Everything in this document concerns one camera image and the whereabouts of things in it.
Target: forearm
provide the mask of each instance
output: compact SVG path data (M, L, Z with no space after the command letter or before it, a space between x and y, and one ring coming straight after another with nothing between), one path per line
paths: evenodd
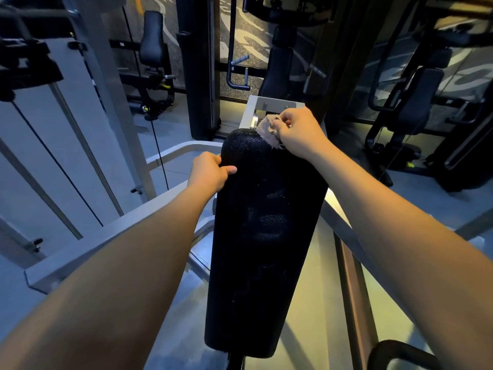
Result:
M457 368L471 358L477 359L476 368L484 366L493 337L491 261L331 143L319 148L311 162L435 353Z
M102 248L5 340L0 367L142 368L212 194L189 187Z

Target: black cable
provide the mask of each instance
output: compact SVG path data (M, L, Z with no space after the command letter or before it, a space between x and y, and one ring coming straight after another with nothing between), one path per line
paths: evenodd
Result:
M130 36L130 41L133 43L134 39L132 37L132 31L130 30L130 25L128 23L127 12L125 11L125 6L122 6L122 10L123 10L123 16L125 17L125 23L127 25L128 35ZM139 73L139 77L141 77L142 75L140 74L139 60L137 59L137 52L133 51L133 53L134 53L134 58L135 58L135 64L137 65L137 72Z
M25 115L22 113L21 109L19 109L19 107L17 106L17 104L12 101L12 105L14 105L15 107L15 110L19 113L19 115L21 116L21 118L24 120L24 122L26 122L26 124L28 125L28 127L31 129L31 131L34 133L34 136L36 136L36 138L40 141L41 145L46 149L46 151L48 152L48 154L50 155L50 157L53 159L53 161L55 161L55 163L57 164L57 166L60 168L60 170L62 171L62 173L65 175L65 177L69 180L70 184L72 185L72 187L75 189L75 191L77 192L77 194L79 195L79 197L83 200L84 204L86 204L86 206L88 207L88 209L91 211L91 213L93 214L93 216L97 219L97 221L99 222L99 224L101 224L101 226L103 226L103 224L101 223L101 221L99 220L98 216L96 215L96 213L92 210L92 208L89 206L89 204L87 203L87 201L84 199L83 195L81 194L81 192L77 189L77 187L75 186L75 184L73 183L72 179L70 179L70 176L65 172L64 168L59 164L59 162L57 161L57 159L55 158L55 156L53 155L53 153L51 153L50 149L46 146L46 144L43 142L43 140L41 139L41 137L37 134L37 132L34 130L33 126L31 126L31 124L29 123L29 121L27 120L27 118L25 117Z
M154 130L154 122L151 121L152 133L154 134L154 140L156 140L157 153L159 155L159 160L161 161L161 167L163 168L164 180L166 181L166 190L169 191L168 179L166 179L166 172L164 171L163 159L161 158L161 151L159 149L159 144L157 143L156 131Z
M133 43L134 39L132 37L132 31L130 30L130 25L128 23L127 12L125 11L125 6L122 6L122 10L123 10L123 16L125 17L125 23L127 25L128 35L130 36L130 41ZM134 58L135 58L135 64L137 65L137 72L139 73L139 77L142 77L142 75L140 74L139 60L137 59L137 53L135 51L134 51ZM161 149L159 149L159 144L157 142L157 136L156 136L156 130L154 130L154 123L153 122L154 121L151 121L152 133L154 134L154 140L156 141L156 148L157 148L157 153L159 155L159 160L161 161L161 166L163 167L164 180L166 182L166 190L169 191L168 178L166 178L166 171L164 170L163 159L161 158Z

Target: floor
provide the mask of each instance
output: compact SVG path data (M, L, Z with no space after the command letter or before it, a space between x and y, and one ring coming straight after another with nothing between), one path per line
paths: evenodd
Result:
M243 108L244 105L242 104L223 102L221 104L221 117L233 125L235 122L239 122ZM136 115L135 124L145 156L149 157L156 154L157 148L150 123L145 121L143 117ZM165 150L180 142L191 140L187 123L186 97L177 94L175 105L169 111L164 112L159 120L154 122L154 127L159 149L161 150ZM365 161L361 154L361 146L368 128L369 126L366 125L347 124L335 140L336 144L345 145L345 152L356 161L359 161L363 166L365 166ZM415 139L410 140L410 142L420 144L423 151L434 149L434 145L440 142L439 139L433 138L435 136L422 135L413 137ZM385 142L386 138L388 138L388 135L383 132L380 141ZM175 161L165 164L169 188L188 179L191 163L196 155L197 153L188 153ZM166 191L163 171L161 169L155 169L151 174L157 193L160 194ZM493 182L489 182L477 190L450 195L441 190L440 186L432 178L399 172L391 172L390 174L394 180L393 189L397 193L452 229L461 226L493 205ZM212 205L209 203L202 216L205 217L211 214ZM321 234L314 235L314 239L316 240L312 241L314 245L311 250L311 252L315 252L314 254L321 252L320 248L318 248L319 242L326 243L328 241L326 232ZM489 258L493 259L493 230L483 234L482 238L483 241L477 243L478 248ZM201 249L197 249L202 257L207 257L209 254L211 243L210 238L205 239L200 245ZM316 259L318 258L313 258L313 262L319 262ZM318 270L319 268L323 269L323 265L313 266L313 270ZM3 296L2 309L0 310L0 340L2 340L9 330L15 327L22 317L37 305L44 296L38 292L29 290L25 285L22 270L5 259L0 259L0 270L3 280L8 281L8 283L2 283L0 287L0 293ZM334 313L334 311L340 308L337 305L340 303L339 296L337 296L338 292L335 292L334 289L329 289L329 292L327 292L327 285L324 285L324 282L321 282L317 286L314 285L313 281L320 281L322 275L317 274L312 279L310 279L311 277L307 277L303 279L304 282L300 279L300 285L302 283L308 289L307 291L311 292L307 294L302 291L301 287L297 289L299 292L295 293L295 299L293 300L296 303L293 303L293 308L290 309L292 313L288 315L288 322L290 320L292 321L291 331L283 331L283 338L281 338L280 345L278 346L279 354L276 353L277 360L270 362L267 360L250 359L247 362L249 369L292 368L296 370L318 370L322 368L348 368L345 363L347 357L341 354L344 353L347 347L341 344L340 337L336 340L330 335L331 329L341 330L341 327L337 327L336 325L336 321L338 321L336 315L317 316L317 314L322 314L322 312L319 311L315 314L306 310L306 306L309 305L306 304L306 301L321 293L320 291L315 292L313 290L315 287L321 289L326 294L323 301L319 301L320 304L325 306L326 314ZM366 278L379 339L394 338L426 348L418 331L388 297L385 291L372 281L371 276L366 275ZM163 322L163 326L146 364L146 369L172 368L198 370L204 368L224 368L224 355L207 348L203 343L206 293L206 284L196 277L195 274L191 272L183 274L182 283L169 311L169 315ZM310 319L318 317L318 321L317 319L309 319L306 327L303 327L303 325L299 326L298 323L295 323L299 321L299 317L304 316L309 316ZM320 324L324 320L326 323L325 326ZM311 333L318 337L317 343L307 339L312 335ZM303 340L293 341L293 337L301 337ZM337 348L337 351L335 351L336 353L334 351L331 352L327 359L327 350L331 351L331 348Z

